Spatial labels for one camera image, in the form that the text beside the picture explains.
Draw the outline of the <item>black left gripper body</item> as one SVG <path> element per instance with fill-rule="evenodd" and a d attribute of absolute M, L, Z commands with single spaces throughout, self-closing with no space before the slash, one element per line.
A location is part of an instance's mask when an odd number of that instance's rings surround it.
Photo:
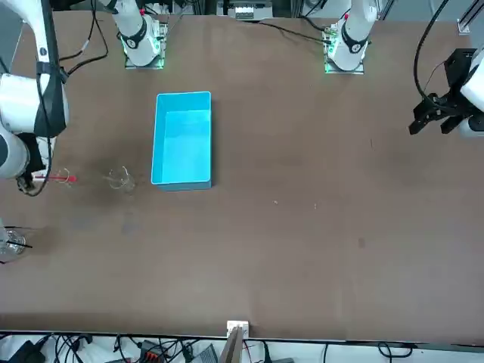
<path fill-rule="evenodd" d="M 449 90 L 434 101 L 442 113 L 469 113 L 474 106 L 461 94 L 467 81 L 475 48 L 457 48 L 444 62 Z"/>

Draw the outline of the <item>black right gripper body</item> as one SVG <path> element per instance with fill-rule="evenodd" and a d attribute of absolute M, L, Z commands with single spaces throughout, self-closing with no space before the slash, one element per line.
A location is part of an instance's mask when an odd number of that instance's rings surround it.
<path fill-rule="evenodd" d="M 23 143 L 29 151 L 29 162 L 26 166 L 26 171 L 29 173 L 39 172 L 45 169 L 45 164 L 42 161 L 42 156 L 39 151 L 39 146 L 35 136 L 23 136 Z"/>

